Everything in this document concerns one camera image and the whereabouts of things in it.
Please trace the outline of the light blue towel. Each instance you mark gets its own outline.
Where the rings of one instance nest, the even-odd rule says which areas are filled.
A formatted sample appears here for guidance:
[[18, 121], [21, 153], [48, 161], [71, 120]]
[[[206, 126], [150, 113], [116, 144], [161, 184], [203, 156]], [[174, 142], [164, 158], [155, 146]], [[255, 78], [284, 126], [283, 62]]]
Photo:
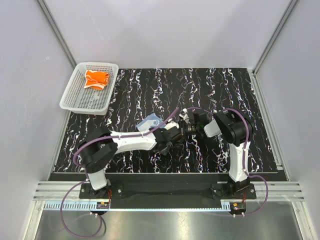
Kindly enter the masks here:
[[150, 128], [159, 126], [163, 120], [159, 118], [155, 113], [148, 115], [144, 120], [136, 125], [136, 129], [140, 132], [148, 131]]

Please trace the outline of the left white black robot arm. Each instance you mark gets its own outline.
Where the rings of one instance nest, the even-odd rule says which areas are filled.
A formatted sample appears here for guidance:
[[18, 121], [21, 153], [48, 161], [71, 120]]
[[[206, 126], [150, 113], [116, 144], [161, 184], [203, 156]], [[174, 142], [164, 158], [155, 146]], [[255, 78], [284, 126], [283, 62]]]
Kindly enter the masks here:
[[151, 127], [136, 132], [99, 128], [80, 143], [74, 159], [80, 156], [86, 178], [91, 184], [90, 192], [97, 198], [103, 198], [108, 193], [104, 168], [115, 155], [130, 151], [151, 151], [166, 155], [182, 141], [182, 137], [182, 131], [176, 125], [169, 129]]

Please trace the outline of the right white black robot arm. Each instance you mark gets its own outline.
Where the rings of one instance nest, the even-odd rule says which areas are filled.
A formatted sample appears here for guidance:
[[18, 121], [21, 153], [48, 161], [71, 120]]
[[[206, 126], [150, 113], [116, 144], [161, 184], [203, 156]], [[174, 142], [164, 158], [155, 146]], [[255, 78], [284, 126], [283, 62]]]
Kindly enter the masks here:
[[209, 121], [204, 113], [189, 113], [187, 108], [183, 109], [179, 114], [181, 133], [184, 137], [195, 135], [203, 139], [222, 135], [229, 146], [228, 181], [221, 187], [211, 186], [210, 189], [215, 198], [230, 196], [236, 199], [250, 186], [248, 156], [254, 129], [250, 121], [235, 109], [228, 108], [212, 116]]

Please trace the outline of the orange white patterned towel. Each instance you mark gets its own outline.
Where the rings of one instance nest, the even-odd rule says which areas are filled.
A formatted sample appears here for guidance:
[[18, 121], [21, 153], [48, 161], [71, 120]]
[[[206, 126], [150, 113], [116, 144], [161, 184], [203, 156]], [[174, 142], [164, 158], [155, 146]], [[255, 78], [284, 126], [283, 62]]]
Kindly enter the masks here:
[[108, 72], [87, 70], [84, 74], [85, 89], [103, 90], [109, 83], [110, 74]]

